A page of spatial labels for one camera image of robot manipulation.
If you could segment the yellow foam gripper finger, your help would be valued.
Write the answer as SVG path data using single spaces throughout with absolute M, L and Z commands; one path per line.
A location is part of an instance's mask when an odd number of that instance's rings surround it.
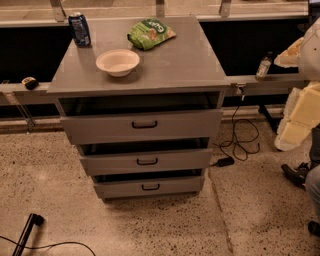
M 297 148 L 320 122 L 320 40 L 317 36 L 298 39 L 278 55 L 274 64 L 297 67 L 308 85 L 293 88 L 284 116 L 277 129 L 274 145 L 281 151 Z

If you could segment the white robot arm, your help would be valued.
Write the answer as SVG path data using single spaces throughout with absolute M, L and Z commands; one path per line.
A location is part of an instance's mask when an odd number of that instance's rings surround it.
M 284 68 L 297 67 L 308 82 L 303 89 L 292 89 L 277 129 L 275 147 L 289 151 L 299 147 L 320 123 L 320 19 L 278 55 L 274 64 Z

